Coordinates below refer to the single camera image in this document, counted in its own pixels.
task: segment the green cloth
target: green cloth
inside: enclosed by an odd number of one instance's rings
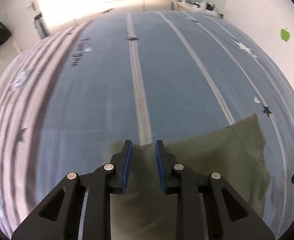
[[[219,172],[263,217],[270,177],[263,156],[265,140],[255,114],[230,127],[164,145],[179,163],[196,173]],[[123,142],[113,145],[111,153],[120,152],[122,146]],[[133,147],[127,191],[111,195],[113,239],[175,239],[177,196],[164,195],[160,189],[154,147]]]

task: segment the silver screw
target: silver screw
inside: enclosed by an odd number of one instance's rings
[[[211,174],[211,177],[213,178],[213,179],[220,179],[220,174],[218,173],[218,172],[213,172],[212,174]]]
[[[176,171],[181,171],[181,170],[184,169],[184,165],[177,163],[177,164],[174,165],[174,169]]]
[[[67,178],[68,179],[75,179],[77,177],[77,174],[74,172],[68,173]]]
[[[111,171],[112,169],[114,168],[114,165],[108,163],[104,166],[104,169],[107,170],[107,171]]]

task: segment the green apple sticker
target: green apple sticker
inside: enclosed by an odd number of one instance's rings
[[[286,29],[281,29],[281,38],[282,40],[288,42],[289,38],[291,37],[291,34]]]

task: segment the triangular cutout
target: triangular cutout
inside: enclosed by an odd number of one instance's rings
[[[231,221],[237,221],[239,219],[247,217],[247,212],[226,189],[223,188],[222,193]]]
[[[56,221],[58,219],[59,211],[62,205],[62,201],[65,197],[65,189],[61,189],[55,197],[44,207],[44,209],[39,213],[43,218],[47,218],[51,221]]]

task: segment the olive green fabric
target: olive green fabric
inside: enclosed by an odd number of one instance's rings
[[[261,217],[269,174],[257,116],[200,137],[164,142],[179,163],[199,174],[219,172]],[[123,142],[112,147],[119,152]],[[111,231],[117,240],[175,239],[176,195],[160,189],[154,144],[134,146],[125,195],[111,195]]]

